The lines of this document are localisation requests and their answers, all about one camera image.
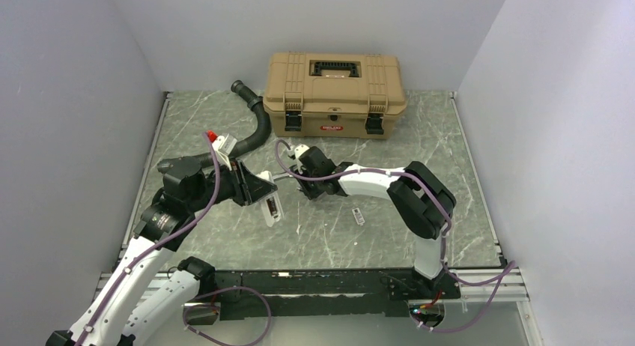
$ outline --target black metal base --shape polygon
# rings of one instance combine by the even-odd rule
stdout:
[[[413,268],[346,270],[216,271],[219,288],[254,288],[265,296],[275,316],[380,314],[408,316],[404,301],[457,299],[461,293],[449,276],[427,280]],[[249,292],[219,295],[221,320],[265,316],[262,302]]]

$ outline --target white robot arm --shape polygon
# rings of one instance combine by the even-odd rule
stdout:
[[[214,149],[223,149],[223,145],[230,141],[219,138],[214,142]],[[316,147],[298,145],[289,155],[295,159],[291,172],[323,179],[298,179],[300,189],[310,199],[327,193],[366,195],[392,201],[406,226],[416,235],[415,271],[429,280],[440,275],[442,264],[439,255],[446,221],[428,195],[420,192],[416,183],[403,174],[423,182],[449,215],[456,200],[423,164],[412,162],[404,168],[361,173],[359,170],[364,168],[357,164],[344,162],[335,166]],[[219,170],[216,203],[227,199],[241,206],[259,203],[269,226],[284,216],[271,173],[253,175],[240,160],[223,157],[221,160],[223,165]],[[348,174],[335,176],[342,172]],[[203,209],[209,202],[214,180],[212,173],[205,176],[201,165],[191,157],[175,161],[164,175],[164,187],[142,213],[135,228],[135,237],[113,277],[84,315],[69,330],[54,332],[46,346],[142,346],[180,305],[197,295],[213,291],[216,288],[214,268],[196,258],[188,258],[179,264],[178,271],[152,297],[138,305],[150,281],[188,233],[146,256],[142,254],[194,219],[194,212]],[[139,257],[142,259],[129,269],[130,262]],[[94,319],[98,307],[101,310]]]

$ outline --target marble-patterned floor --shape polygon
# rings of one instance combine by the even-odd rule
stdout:
[[[455,228],[449,236],[449,263],[455,267],[499,266],[484,202],[457,115],[447,91],[409,91],[408,108],[391,138],[381,140],[304,138],[294,144],[316,145],[335,164],[394,168],[418,160],[455,194]],[[207,150],[201,132],[230,133],[243,139],[255,129],[254,115],[230,91],[178,91],[171,95],[159,132],[141,201],[141,210],[161,187],[156,165],[166,157]],[[267,143],[243,157],[254,173],[280,171],[271,135]],[[189,255],[218,269],[315,269],[340,267],[411,267],[413,235],[389,201],[369,197],[325,195],[307,200],[294,180],[278,182],[286,218],[272,228],[260,207],[231,201],[214,206],[183,242],[165,268]],[[356,224],[351,209],[365,218]]]

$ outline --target flexible hose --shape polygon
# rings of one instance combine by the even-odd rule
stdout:
[[[231,84],[231,91],[243,98],[243,100],[247,102],[247,107],[250,108],[256,115],[257,124],[254,133],[237,142],[229,155],[230,157],[240,157],[259,148],[267,141],[269,135],[271,134],[271,121],[269,120],[267,112],[264,111],[262,97],[256,95],[256,93],[244,85],[243,82],[236,80],[233,84]],[[194,155],[193,157],[201,163],[203,169],[209,168],[213,165],[209,153],[202,153]],[[157,164],[157,170],[159,170],[160,173],[165,174],[174,165],[174,162],[179,159],[181,159],[181,157],[175,159],[163,159]]]

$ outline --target white wall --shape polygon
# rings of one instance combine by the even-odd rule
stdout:
[[[546,345],[635,345],[635,0],[507,0],[459,88]]]
[[[274,52],[383,53],[456,90],[504,0],[115,0],[164,90],[264,88]]]
[[[0,0],[0,343],[44,345],[89,305],[161,105],[112,0]]]

